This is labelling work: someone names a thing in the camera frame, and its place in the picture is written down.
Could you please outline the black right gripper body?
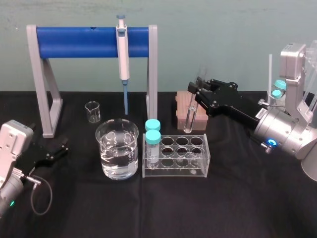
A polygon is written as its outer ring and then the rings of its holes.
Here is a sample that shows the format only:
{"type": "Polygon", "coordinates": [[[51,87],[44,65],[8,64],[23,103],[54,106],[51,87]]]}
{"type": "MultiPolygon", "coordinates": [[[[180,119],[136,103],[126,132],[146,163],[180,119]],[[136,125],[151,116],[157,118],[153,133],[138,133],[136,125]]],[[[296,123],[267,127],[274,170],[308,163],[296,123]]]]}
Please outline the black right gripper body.
{"type": "Polygon", "coordinates": [[[208,95],[212,116],[225,115],[241,124],[259,124],[267,108],[253,102],[237,91],[217,90],[208,95]]]}

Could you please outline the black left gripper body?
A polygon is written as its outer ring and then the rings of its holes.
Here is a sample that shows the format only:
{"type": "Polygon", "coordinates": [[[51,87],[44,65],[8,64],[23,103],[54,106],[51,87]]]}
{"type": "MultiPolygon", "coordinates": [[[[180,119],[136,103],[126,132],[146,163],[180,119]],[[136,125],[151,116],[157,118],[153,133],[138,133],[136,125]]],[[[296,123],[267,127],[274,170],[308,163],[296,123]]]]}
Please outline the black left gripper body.
{"type": "Polygon", "coordinates": [[[53,163],[53,153],[43,145],[32,142],[17,158],[15,168],[22,172],[31,172],[41,166],[51,166],[53,163]]]}

